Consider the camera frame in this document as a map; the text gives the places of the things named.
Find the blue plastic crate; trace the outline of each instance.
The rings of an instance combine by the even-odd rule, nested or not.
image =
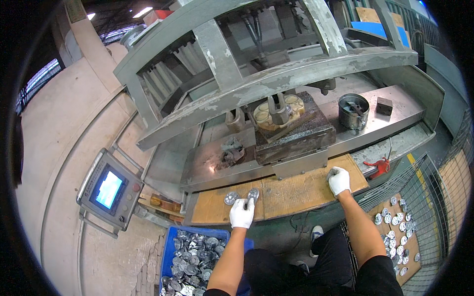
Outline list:
[[[226,244],[229,241],[230,233],[227,230],[221,229],[209,229],[209,228],[199,228],[199,227],[188,227],[188,226],[170,226],[166,234],[166,240],[164,242],[163,256],[161,257],[161,277],[169,276],[172,277],[171,266],[173,265],[174,251],[174,241],[173,238],[178,234],[178,229],[185,230],[190,233],[199,233],[206,236],[212,236],[220,240],[225,240]],[[244,241],[244,252],[254,248],[254,241],[246,238]],[[239,287],[238,295],[244,295],[249,291],[249,287]]]

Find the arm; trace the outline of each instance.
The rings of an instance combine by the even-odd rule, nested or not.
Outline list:
[[[386,255],[385,245],[375,224],[361,209],[349,190],[344,190],[337,196],[344,209],[349,237],[357,262],[361,267],[372,257]]]
[[[359,266],[361,267],[372,257],[385,256],[385,245],[379,231],[352,197],[349,173],[345,169],[333,167],[329,171],[328,182],[331,191],[344,209],[351,246]]]
[[[236,227],[230,233],[227,246],[219,258],[207,289],[219,289],[230,295],[237,293],[238,284],[244,271],[244,239],[246,228]]]
[[[244,272],[244,240],[247,229],[254,219],[254,199],[237,199],[230,210],[230,224],[233,228],[230,239],[219,258],[207,289],[219,289],[230,295],[237,293],[238,284]]]

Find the red clamp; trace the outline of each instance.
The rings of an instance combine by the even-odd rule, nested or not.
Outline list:
[[[373,180],[378,176],[382,175],[383,173],[388,173],[388,171],[390,170],[390,160],[386,159],[385,157],[382,157],[382,159],[377,161],[376,163],[368,163],[365,161],[364,164],[371,167],[377,166],[378,169],[378,172],[369,176],[369,180]]]

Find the display screen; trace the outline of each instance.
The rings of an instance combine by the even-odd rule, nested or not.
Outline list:
[[[111,171],[107,173],[107,177],[99,188],[99,194],[95,198],[97,202],[102,204],[104,207],[110,209],[112,206],[115,197],[117,196],[117,191],[122,185],[122,180],[114,175]]]

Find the ceiling light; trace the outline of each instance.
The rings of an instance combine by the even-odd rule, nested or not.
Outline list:
[[[133,18],[139,18],[140,16],[146,14],[147,12],[149,12],[152,9],[153,9],[153,7],[147,7],[144,10],[142,10],[141,12],[137,13]]]

